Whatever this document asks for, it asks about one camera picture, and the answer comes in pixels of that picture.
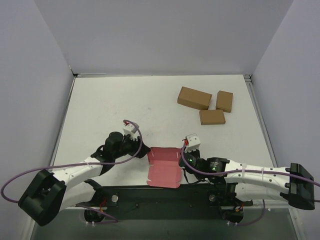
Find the aluminium frame rail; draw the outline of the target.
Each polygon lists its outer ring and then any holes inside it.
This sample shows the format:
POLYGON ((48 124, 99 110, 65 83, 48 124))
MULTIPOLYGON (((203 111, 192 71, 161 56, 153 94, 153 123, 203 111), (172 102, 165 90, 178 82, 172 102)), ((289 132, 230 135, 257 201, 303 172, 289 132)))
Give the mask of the aluminium frame rail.
MULTIPOLYGON (((214 186, 209 184, 182 185, 178 188, 162 188, 151 186, 103 186, 108 197, 101 203, 106 203, 107 207, 116 207, 122 202, 139 200, 146 202, 187 202, 191 200, 201 203, 208 202, 210 206, 218 207, 239 207, 252 206, 254 203, 266 201, 271 206, 288 206, 284 201, 278 200, 252 200, 249 202, 236 202, 225 198, 225 187, 222 185, 214 186)), ((85 202, 88 206, 97 206, 93 202, 85 202)))

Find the small brown box right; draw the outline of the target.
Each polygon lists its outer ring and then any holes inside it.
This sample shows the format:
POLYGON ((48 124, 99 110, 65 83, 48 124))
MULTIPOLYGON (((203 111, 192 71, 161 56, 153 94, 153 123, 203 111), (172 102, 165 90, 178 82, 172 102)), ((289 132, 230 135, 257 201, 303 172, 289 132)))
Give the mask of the small brown box right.
POLYGON ((216 105, 215 105, 216 110, 222 110, 223 112, 231 113, 232 104, 233 104, 233 93, 232 92, 220 90, 217 93, 216 105))

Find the brown cardboard box front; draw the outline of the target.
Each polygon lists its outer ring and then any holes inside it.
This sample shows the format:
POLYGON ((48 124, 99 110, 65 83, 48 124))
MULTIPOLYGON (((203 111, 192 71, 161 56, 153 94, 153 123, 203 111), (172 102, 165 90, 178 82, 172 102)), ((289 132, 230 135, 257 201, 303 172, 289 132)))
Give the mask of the brown cardboard box front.
POLYGON ((201 125, 223 125, 226 123, 224 112, 221 109, 200 110, 201 125))

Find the pink cardboard box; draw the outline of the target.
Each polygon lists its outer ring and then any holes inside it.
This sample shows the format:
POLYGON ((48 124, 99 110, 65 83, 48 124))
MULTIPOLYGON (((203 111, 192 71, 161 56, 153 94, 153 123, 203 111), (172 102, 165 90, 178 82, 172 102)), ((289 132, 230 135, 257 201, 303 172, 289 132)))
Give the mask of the pink cardboard box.
POLYGON ((182 178, 180 157, 180 148, 152 147, 147 153, 149 163, 147 184, 151 187, 179 188, 182 178))

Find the large brown cardboard box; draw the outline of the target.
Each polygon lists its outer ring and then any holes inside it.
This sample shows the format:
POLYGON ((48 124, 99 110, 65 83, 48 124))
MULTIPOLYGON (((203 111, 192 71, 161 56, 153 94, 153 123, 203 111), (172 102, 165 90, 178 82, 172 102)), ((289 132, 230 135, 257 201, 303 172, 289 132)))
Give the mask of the large brown cardboard box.
POLYGON ((212 94, 183 86, 179 92, 177 103, 196 110, 208 110, 212 94))

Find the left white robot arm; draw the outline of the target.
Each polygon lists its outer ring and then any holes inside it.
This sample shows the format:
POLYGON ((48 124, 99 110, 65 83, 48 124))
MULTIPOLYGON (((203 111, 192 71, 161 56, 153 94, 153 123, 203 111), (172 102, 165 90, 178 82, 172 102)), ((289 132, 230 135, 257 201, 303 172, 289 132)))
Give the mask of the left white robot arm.
POLYGON ((150 152, 141 137, 111 132, 105 143, 80 165, 63 167, 52 172, 39 171, 21 198, 18 206, 40 226, 50 223, 60 211, 77 204, 99 205, 109 195, 94 181, 108 172, 116 159, 126 155, 141 159, 150 152))

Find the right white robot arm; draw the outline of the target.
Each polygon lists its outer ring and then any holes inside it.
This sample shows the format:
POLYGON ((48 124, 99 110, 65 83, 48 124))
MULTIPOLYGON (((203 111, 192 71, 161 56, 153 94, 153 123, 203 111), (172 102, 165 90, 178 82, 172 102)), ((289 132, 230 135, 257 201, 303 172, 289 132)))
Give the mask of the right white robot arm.
POLYGON ((315 209, 314 177, 298 163, 262 167, 227 158, 203 159, 199 150, 180 151, 179 166, 199 182, 224 186, 224 198, 235 202, 284 201, 301 210, 315 209))

